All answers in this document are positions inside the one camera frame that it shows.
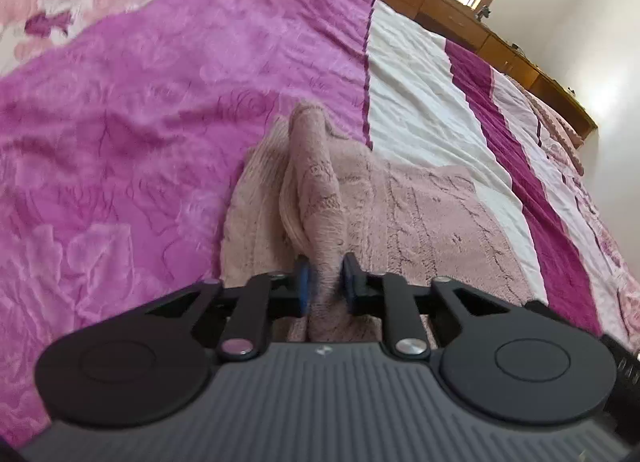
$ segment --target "pink towel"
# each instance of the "pink towel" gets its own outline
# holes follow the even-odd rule
[[[278,119],[247,158],[226,216],[223,279],[238,285],[289,270],[303,253],[318,270],[318,293],[289,339],[371,340],[379,324],[348,315],[337,291],[347,251],[366,271],[399,273],[410,283],[448,275],[516,305],[531,298],[465,168],[383,161],[337,132],[323,107],[300,104],[289,125]]]

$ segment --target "white stripe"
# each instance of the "white stripe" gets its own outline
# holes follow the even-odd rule
[[[511,178],[486,146],[480,122],[452,83],[445,39],[377,1],[369,43],[374,152],[419,166],[466,166],[533,295],[547,302],[538,256]]]
[[[561,172],[538,146],[538,119],[532,114],[522,93],[502,74],[494,73],[494,103],[507,121],[511,134],[521,144],[533,173],[542,182],[546,199],[578,249],[591,282],[591,294],[603,330],[626,342],[626,331],[618,306],[617,285],[598,247],[593,230],[576,206],[575,194],[562,182]],[[543,143],[551,139],[544,125],[540,138]]]

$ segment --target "silver screw head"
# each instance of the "silver screw head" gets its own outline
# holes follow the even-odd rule
[[[415,337],[406,337],[396,343],[396,350],[407,356],[418,356],[426,352],[427,343]]]

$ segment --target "striped bedspread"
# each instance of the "striped bedspread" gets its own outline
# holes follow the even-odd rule
[[[532,293],[640,346],[640,294],[523,94],[377,0],[0,0],[0,434],[57,337],[220,274],[246,153],[301,99],[395,161],[465,166]]]

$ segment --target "ribbed gray surface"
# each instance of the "ribbed gray surface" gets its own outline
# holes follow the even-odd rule
[[[272,344],[225,365],[187,409],[128,431],[55,423],[33,462],[589,462],[627,449],[587,421],[555,432],[501,429],[447,398],[428,368],[376,344]]]

